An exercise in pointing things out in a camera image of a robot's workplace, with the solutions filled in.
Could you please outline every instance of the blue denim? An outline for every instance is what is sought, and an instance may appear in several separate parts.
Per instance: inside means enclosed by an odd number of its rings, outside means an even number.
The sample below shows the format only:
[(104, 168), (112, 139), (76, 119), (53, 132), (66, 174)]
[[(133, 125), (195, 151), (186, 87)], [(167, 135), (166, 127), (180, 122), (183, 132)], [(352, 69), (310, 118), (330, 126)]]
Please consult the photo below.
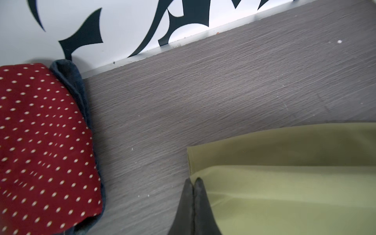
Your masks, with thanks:
[[(50, 66), (51, 72), (57, 77), (57, 79), (64, 84), (67, 90), (72, 95), (73, 99), (77, 103), (78, 108), (80, 109), (82, 116), (86, 122), (86, 125), (93, 131), (92, 122), (90, 116), (90, 108), (88, 99), (86, 97), (85, 85), (81, 78), (80, 72), (78, 71), (76, 65), (67, 59), (59, 59), (52, 62)], [(97, 156), (94, 151), (94, 158), (97, 165), (97, 170), (99, 177), (101, 177)], [(106, 206), (106, 195), (105, 187), (103, 186), (103, 180), (100, 182), (100, 192), (102, 195), (102, 213), (93, 217), (88, 217), (84, 219), (81, 223), (77, 224), (74, 227), (71, 227), (59, 233), (59, 235), (85, 235), (88, 230), (94, 226), (94, 224), (102, 217), (103, 212), (105, 211)]]

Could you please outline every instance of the red polka dot fabric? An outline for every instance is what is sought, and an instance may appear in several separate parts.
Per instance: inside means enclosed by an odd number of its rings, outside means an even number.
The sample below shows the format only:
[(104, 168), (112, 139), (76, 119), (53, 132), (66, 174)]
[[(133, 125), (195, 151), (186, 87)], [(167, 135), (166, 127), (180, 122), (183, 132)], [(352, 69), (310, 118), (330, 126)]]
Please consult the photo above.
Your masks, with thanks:
[(43, 64), (0, 67), (0, 234), (54, 234), (102, 212), (92, 133)]

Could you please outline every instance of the black decal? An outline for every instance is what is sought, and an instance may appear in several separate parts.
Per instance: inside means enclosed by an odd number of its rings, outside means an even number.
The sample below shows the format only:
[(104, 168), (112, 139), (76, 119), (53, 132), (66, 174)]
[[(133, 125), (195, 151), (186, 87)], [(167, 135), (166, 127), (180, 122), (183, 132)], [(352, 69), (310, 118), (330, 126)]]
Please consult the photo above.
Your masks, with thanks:
[(38, 22), (39, 26), (43, 29), (43, 31), (46, 32), (46, 30), (44, 30), (43, 28), (41, 20), (39, 19), (38, 9), (36, 7), (36, 0), (27, 0), (27, 3), (29, 4), (29, 8), (34, 16), (34, 19)]
[(101, 10), (94, 11), (72, 36), (59, 41), (66, 59), (72, 60), (72, 53), (81, 46), (103, 43), (99, 29)]
[(138, 48), (129, 57), (137, 55), (138, 53), (140, 53), (146, 47), (146, 45), (150, 42), (150, 40), (152, 39), (155, 31), (158, 28), (158, 25), (159, 25), (159, 23), (162, 19), (164, 12), (167, 10), (167, 7), (170, 5), (170, 3), (172, 1), (173, 0), (159, 0), (158, 1), (157, 10), (155, 11), (155, 16), (154, 16), (152, 25), (149, 28), (149, 31), (147, 32), (144, 40), (141, 42), (141, 44), (138, 46)]
[[(152, 39), (155, 31), (158, 28), (158, 25), (162, 19), (164, 12), (167, 10), (168, 6), (171, 4), (173, 0), (159, 0), (157, 10), (155, 12), (155, 16), (150, 26), (149, 31), (147, 32), (144, 40), (138, 46), (138, 48), (129, 56), (134, 56), (140, 53), (146, 45)], [(170, 25), (168, 27), (168, 31), (166, 35), (164, 35), (160, 40), (158, 40), (159, 45), (168, 44), (168, 39), (170, 38), (171, 34), (179, 27), (198, 23), (209, 26), (209, 8), (210, 8), (210, 0), (182, 0), (183, 1), (183, 12), (184, 15), (181, 17), (175, 17), (168, 12), (170, 18)]]
[(182, 0), (184, 15), (175, 17), (168, 11), (170, 26), (167, 33), (158, 40), (160, 46), (168, 44), (171, 34), (187, 24), (203, 24), (209, 26), (210, 0)]
[(238, 7), (241, 0), (232, 0), (232, 3), (234, 4), (235, 9)]

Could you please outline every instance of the white wall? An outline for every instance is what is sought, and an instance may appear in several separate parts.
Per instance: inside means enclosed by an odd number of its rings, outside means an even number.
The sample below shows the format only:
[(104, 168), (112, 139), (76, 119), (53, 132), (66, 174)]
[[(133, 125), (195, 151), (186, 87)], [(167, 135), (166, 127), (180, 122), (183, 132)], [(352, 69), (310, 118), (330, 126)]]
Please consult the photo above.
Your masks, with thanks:
[[(269, 0), (258, 10), (260, 0), (241, 0), (236, 9), (231, 0), (211, 0), (209, 27), (184, 25), (173, 32), (169, 42), (291, 1)], [(103, 43), (79, 47), (72, 53), (73, 62), (83, 73), (127, 58), (146, 36), (158, 0), (36, 0), (36, 5), (45, 31), (33, 17), (27, 0), (0, 1), (0, 65), (39, 61), (49, 65), (55, 59), (65, 58), (59, 41), (73, 35), (88, 16), (100, 8), (99, 29)], [(173, 0), (168, 10), (173, 16), (183, 16), (182, 0)], [(166, 34), (168, 27), (166, 10), (142, 52), (159, 47), (158, 39)]]

